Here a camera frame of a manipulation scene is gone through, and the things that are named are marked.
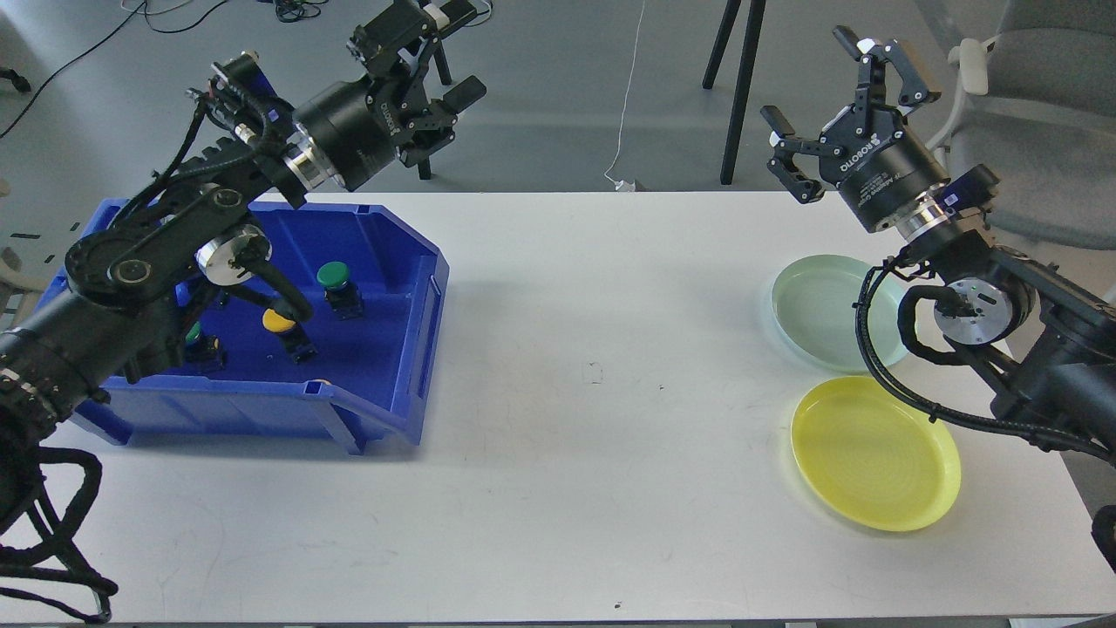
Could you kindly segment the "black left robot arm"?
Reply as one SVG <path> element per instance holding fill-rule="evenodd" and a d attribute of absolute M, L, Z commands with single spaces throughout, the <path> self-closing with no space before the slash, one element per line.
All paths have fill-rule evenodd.
<path fill-rule="evenodd" d="M 248 204 L 275 189 L 301 207 L 323 182 L 360 189 L 392 160 L 430 178 L 429 160 L 487 89 L 471 76 L 430 99 L 424 79 L 444 40 L 479 15 L 470 1 L 394 1 L 347 41 L 358 79 L 297 107 L 276 95 L 251 51 L 213 64 L 206 86 L 191 89 L 195 109 L 174 160 L 69 249 L 64 293 L 3 331 L 3 531 L 27 518 L 39 537 L 3 545 L 3 577 L 79 584 L 97 609 L 9 587 L 4 597 L 83 624 L 110 620 L 119 588 L 75 544 L 99 495 L 100 461 L 45 441 L 81 403 L 107 403 L 112 375 L 136 383 L 182 365 L 187 331 L 221 293 L 310 319 L 310 301 L 269 261 Z"/>

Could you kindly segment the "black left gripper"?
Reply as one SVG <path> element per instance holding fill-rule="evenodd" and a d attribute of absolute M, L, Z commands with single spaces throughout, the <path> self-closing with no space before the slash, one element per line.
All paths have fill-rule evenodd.
<path fill-rule="evenodd" d="M 427 103 L 424 55 L 434 59 L 439 79 L 451 83 L 443 40 L 478 16 L 470 1 L 394 1 L 358 25 L 348 51 L 366 75 L 331 84 L 292 114 L 287 160 L 304 186 L 331 178 L 355 191 L 394 160 L 417 168 L 422 181 L 432 178 L 431 156 L 455 141 L 459 116 L 485 96 L 487 85 L 469 76 Z"/>

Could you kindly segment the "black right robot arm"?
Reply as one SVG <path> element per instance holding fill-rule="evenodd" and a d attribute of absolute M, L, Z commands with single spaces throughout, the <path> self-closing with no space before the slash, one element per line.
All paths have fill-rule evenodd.
<path fill-rule="evenodd" d="M 772 131 L 768 167 L 793 199 L 817 201 L 833 184 L 862 228 L 895 228 L 905 240 L 897 255 L 870 268 L 853 305 L 854 338 L 872 377 L 929 421 L 1112 465 L 1112 305 L 995 242 L 987 223 L 995 174 L 977 164 L 950 178 L 910 128 L 908 113 L 941 91 L 905 44 L 862 38 L 845 25 L 833 33 L 860 68 L 853 103 L 816 141 L 801 138 L 773 105 L 761 114 Z M 991 417 L 929 400 L 882 364 L 868 330 L 870 305 L 882 281 L 906 267 L 940 283 L 913 283 L 903 294 L 901 342 L 934 365 L 971 367 L 994 393 Z"/>

